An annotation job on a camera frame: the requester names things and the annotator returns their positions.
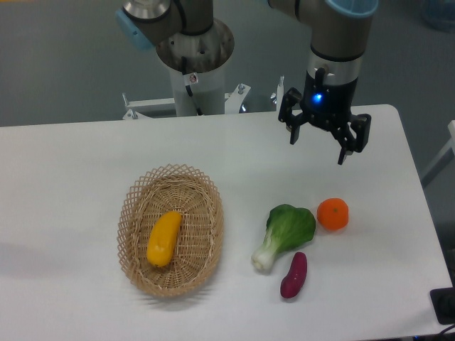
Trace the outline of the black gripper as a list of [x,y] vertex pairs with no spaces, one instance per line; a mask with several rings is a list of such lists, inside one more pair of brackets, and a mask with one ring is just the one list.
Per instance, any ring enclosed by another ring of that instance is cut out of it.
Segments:
[[[341,150],[338,165],[353,153],[361,153],[368,143],[372,117],[369,114],[351,114],[351,104],[357,80],[342,85],[329,85],[328,71],[320,67],[314,76],[306,74],[304,96],[291,87],[284,93],[278,120],[286,124],[290,132],[289,143],[294,145],[300,127],[310,123],[330,131]],[[301,112],[293,114],[293,107],[300,104]]]

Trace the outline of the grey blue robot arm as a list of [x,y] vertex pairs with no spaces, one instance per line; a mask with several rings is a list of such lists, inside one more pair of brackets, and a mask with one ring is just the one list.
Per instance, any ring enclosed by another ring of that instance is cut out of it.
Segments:
[[[368,142],[371,117],[353,114],[358,81],[376,1],[268,1],[311,29],[304,90],[280,90],[278,119],[295,143],[310,124],[340,144],[339,161],[360,153]],[[235,45],[231,30],[215,18],[211,1],[126,1],[115,18],[138,49],[153,48],[174,77],[180,116],[221,114],[225,110],[220,69]]]

